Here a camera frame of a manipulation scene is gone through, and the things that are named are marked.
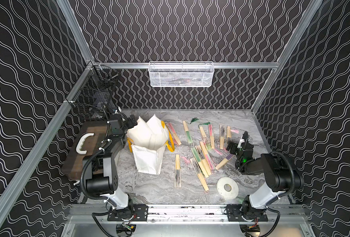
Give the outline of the white tote bag yellow handles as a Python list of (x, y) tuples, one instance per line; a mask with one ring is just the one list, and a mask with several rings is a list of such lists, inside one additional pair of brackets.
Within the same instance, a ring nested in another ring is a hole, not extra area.
[(159, 175), (165, 150), (175, 151), (170, 131), (156, 115), (148, 121), (139, 117), (137, 125), (128, 130), (127, 137), (129, 149), (140, 173)]

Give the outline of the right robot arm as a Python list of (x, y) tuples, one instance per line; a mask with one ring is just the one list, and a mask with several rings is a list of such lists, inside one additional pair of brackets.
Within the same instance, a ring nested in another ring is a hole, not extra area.
[(263, 174), (265, 183), (254, 193), (247, 195), (238, 210), (245, 221), (266, 221), (266, 211), (276, 200), (299, 190), (304, 179), (291, 159), (280, 152), (273, 151), (253, 157), (254, 145), (249, 142), (248, 132), (240, 141), (228, 141), (226, 150), (236, 157), (235, 168), (242, 175)]

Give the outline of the grey paper folding fan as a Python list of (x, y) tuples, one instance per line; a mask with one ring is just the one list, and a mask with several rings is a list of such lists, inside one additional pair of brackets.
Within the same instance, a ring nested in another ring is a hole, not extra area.
[(225, 142), (225, 125), (220, 124), (219, 125), (219, 147), (221, 150), (224, 149), (224, 142)]

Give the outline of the purple paper folding fan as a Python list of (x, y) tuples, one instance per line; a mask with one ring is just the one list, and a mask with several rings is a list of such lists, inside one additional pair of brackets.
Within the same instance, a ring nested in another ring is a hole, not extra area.
[(232, 158), (234, 158), (235, 155), (234, 154), (228, 154), (216, 167), (216, 170), (219, 170), (220, 168), (222, 168), (224, 165), (226, 165)]

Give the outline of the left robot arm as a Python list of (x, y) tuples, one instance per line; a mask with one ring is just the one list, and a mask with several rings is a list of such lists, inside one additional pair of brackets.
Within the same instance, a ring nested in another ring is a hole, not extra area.
[(129, 206), (130, 198), (118, 187), (116, 159), (128, 142), (128, 130), (137, 121), (134, 115), (127, 116), (106, 103), (101, 103), (101, 109), (106, 117), (106, 134), (97, 152), (83, 159), (80, 188), (88, 199), (102, 200), (121, 210)]

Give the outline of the dark grey folding fan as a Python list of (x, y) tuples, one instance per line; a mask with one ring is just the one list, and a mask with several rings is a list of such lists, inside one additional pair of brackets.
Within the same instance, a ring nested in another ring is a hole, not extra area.
[(176, 154), (175, 157), (175, 175), (174, 175), (174, 187), (182, 187), (182, 173), (181, 173), (181, 161), (186, 165), (190, 164), (190, 160), (186, 157), (181, 157), (179, 154)]

